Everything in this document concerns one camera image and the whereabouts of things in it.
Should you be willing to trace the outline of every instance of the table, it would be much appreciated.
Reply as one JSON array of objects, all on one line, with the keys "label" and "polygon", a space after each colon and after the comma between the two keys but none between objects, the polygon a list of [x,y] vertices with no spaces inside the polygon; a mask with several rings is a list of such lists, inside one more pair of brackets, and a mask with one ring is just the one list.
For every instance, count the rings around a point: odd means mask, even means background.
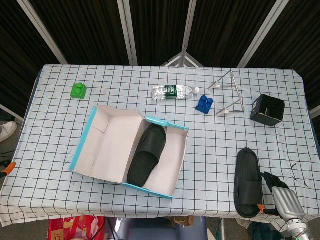
[{"label": "table", "polygon": [[[302,78],[294,70],[232,69],[244,112],[215,116],[238,100],[232,89],[207,88],[230,68],[45,65],[36,80],[27,117],[13,160],[16,168],[0,194],[3,226],[36,220],[92,214],[122,218],[208,216],[238,218],[234,206],[237,153],[249,147],[260,170],[279,176],[293,189],[306,220],[320,215],[320,160],[315,147]],[[230,76],[222,82],[228,84]],[[74,83],[87,86],[85,99],[74,99]],[[196,111],[201,95],[188,100],[155,101],[155,85],[199,87],[214,99],[208,115]],[[283,122],[268,127],[250,120],[260,94],[286,101]],[[91,109],[108,105],[135,109],[190,128],[184,165],[174,199],[164,199],[120,184],[68,171]],[[241,109],[235,104],[234,109]],[[263,203],[274,202],[263,181]],[[252,219],[284,221],[259,214]]]}]

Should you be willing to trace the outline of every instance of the plastic water bottle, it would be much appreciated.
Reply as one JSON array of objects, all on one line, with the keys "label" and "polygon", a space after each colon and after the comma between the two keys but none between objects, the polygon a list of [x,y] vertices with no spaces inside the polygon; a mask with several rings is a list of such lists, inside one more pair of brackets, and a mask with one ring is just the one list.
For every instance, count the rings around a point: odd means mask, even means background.
[{"label": "plastic water bottle", "polygon": [[199,93],[198,87],[186,85],[161,85],[152,89],[152,98],[161,99],[187,99]]}]

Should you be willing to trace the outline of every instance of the green bottle label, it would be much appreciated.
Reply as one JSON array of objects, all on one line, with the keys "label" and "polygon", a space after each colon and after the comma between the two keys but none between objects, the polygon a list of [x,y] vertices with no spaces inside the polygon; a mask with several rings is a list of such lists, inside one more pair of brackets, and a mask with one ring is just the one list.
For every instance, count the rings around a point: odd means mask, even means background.
[{"label": "green bottle label", "polygon": [[177,86],[176,85],[165,86],[165,98],[166,99],[176,99],[177,98]]}]

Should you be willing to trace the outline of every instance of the shoebox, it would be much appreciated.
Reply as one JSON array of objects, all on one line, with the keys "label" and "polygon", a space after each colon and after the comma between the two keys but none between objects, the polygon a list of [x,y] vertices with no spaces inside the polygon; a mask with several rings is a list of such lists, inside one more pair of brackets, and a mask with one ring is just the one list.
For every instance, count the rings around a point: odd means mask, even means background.
[{"label": "shoebox", "polygon": [[250,119],[269,127],[284,119],[286,102],[275,97],[261,94],[254,101]]},{"label": "shoebox", "polygon": [[[140,138],[151,124],[165,129],[166,143],[159,163],[143,187],[127,183],[127,175]],[[123,184],[172,199],[184,162],[189,129],[135,110],[110,106],[92,109],[69,170],[88,177]]]}]

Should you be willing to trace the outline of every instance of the black box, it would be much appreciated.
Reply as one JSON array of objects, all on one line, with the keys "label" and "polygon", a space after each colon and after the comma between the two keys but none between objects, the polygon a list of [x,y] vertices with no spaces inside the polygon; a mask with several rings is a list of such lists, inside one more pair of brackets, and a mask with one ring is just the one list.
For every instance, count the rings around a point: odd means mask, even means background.
[{"label": "black box", "polygon": [[284,119],[286,102],[275,97],[261,94],[253,103],[250,119],[269,127]]}]

